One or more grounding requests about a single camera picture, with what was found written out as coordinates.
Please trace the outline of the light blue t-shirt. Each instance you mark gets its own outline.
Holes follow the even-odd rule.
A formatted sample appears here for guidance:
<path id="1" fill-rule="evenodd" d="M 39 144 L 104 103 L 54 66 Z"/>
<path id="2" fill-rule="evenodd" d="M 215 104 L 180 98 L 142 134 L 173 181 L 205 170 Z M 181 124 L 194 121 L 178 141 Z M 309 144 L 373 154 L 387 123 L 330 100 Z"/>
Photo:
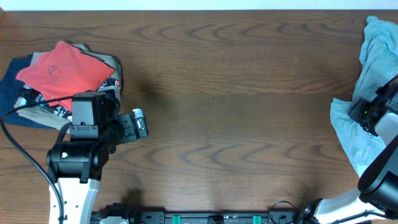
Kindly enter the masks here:
<path id="1" fill-rule="evenodd" d="M 377 88 L 397 75 L 397 24 L 375 16 L 367 17 L 366 22 L 359 56 L 362 71 L 352 100 L 335 98 L 330 104 L 331 124 L 358 176 L 362 176 L 386 145 L 382 137 L 363 130 L 348 116 L 348 112 L 362 98 L 367 101 L 375 99 Z"/>

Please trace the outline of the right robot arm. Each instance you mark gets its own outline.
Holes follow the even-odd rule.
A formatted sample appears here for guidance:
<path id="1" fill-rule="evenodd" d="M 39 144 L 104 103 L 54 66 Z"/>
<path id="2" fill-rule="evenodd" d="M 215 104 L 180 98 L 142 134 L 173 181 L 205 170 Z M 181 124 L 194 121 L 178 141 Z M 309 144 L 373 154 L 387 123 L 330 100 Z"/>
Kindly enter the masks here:
<path id="1" fill-rule="evenodd" d="M 386 148 L 364 171 L 358 188 L 335 198 L 310 204 L 296 223 L 362 223 L 397 219 L 397 93 L 379 93 L 372 101 L 358 101 L 350 118 L 370 127 L 387 141 Z"/>

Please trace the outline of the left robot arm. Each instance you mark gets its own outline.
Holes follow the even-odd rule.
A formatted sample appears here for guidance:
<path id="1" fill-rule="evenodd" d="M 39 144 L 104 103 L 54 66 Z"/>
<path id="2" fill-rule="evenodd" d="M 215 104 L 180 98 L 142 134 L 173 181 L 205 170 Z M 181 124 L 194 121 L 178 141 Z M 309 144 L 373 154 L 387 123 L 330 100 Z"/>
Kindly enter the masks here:
<path id="1" fill-rule="evenodd" d="M 78 114 L 70 128 L 69 141 L 58 137 L 47 154 L 49 176 L 57 188 L 50 195 L 50 223 L 89 223 L 102 170 L 116 146 L 146 138 L 144 112 L 109 117 L 107 112 Z"/>

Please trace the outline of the red folded shirt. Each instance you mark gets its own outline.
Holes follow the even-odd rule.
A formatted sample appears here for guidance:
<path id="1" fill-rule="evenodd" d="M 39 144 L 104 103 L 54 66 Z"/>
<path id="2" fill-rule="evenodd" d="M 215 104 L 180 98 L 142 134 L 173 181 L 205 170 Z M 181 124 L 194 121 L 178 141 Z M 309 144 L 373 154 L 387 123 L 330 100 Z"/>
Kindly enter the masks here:
<path id="1" fill-rule="evenodd" d="M 60 41 L 36 62 L 21 70 L 16 79 L 41 93 L 46 100 L 97 90 L 114 73 L 104 62 L 83 54 L 80 49 Z"/>

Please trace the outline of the khaki folded garment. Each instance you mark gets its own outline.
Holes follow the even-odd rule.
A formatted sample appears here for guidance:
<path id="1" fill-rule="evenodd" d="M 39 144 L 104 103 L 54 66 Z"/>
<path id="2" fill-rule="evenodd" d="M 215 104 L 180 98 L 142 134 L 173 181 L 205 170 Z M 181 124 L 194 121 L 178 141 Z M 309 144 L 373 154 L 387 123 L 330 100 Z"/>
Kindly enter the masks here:
<path id="1" fill-rule="evenodd" d="M 114 69 L 114 73 L 110 77 L 122 81 L 121 66 L 113 56 L 94 53 L 83 44 L 72 44 L 72 46 L 80 49 L 81 53 L 94 57 L 102 61 L 109 67 L 112 67 Z M 40 106 L 24 108 L 22 110 L 19 110 L 17 114 L 23 118 L 27 118 L 31 121 L 35 121 L 36 123 L 43 124 L 55 129 L 61 129 L 63 125 L 71 122 L 71 120 L 55 116 L 45 111 Z"/>

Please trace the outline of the black printed folded shirt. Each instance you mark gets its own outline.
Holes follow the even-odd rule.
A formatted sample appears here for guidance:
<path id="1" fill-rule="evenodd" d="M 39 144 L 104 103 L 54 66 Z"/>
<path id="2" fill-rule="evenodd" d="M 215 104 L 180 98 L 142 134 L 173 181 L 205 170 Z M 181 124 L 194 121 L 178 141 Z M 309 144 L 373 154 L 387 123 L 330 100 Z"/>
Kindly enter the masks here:
<path id="1" fill-rule="evenodd" d="M 105 91 L 105 92 L 110 92 L 114 93 L 115 97 L 121 101 L 121 84 L 122 81 L 115 79 L 115 78 L 107 78 L 103 84 L 97 89 L 97 91 Z M 19 107 L 19 106 L 24 106 L 26 104 L 30 103 L 35 103 L 38 101 L 45 101 L 45 97 L 37 90 L 24 86 L 20 90 L 20 97 L 18 97 L 17 102 L 15 103 L 14 107 Z M 55 105 L 55 106 L 50 106 L 48 103 L 47 104 L 40 104 L 39 105 L 42 109 L 45 111 L 64 118 L 68 120 L 72 120 L 72 112 L 68 109 L 66 109 L 62 105 Z"/>

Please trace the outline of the navy blue folded garment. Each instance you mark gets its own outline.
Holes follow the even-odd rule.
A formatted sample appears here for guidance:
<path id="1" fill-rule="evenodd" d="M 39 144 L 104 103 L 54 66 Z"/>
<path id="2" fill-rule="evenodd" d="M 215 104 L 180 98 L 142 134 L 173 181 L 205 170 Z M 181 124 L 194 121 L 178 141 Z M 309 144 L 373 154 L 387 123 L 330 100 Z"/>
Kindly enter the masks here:
<path id="1" fill-rule="evenodd" d="M 14 58 L 11 60 L 5 76 L 1 80 L 1 116 L 14 108 L 20 89 L 24 86 L 22 81 L 16 80 L 16 75 L 27 68 L 32 61 L 32 55 L 23 58 Z M 27 118 L 19 116 L 17 113 L 11 114 L 6 118 L 9 124 L 25 126 L 30 128 L 50 129 L 49 126 L 36 123 Z"/>

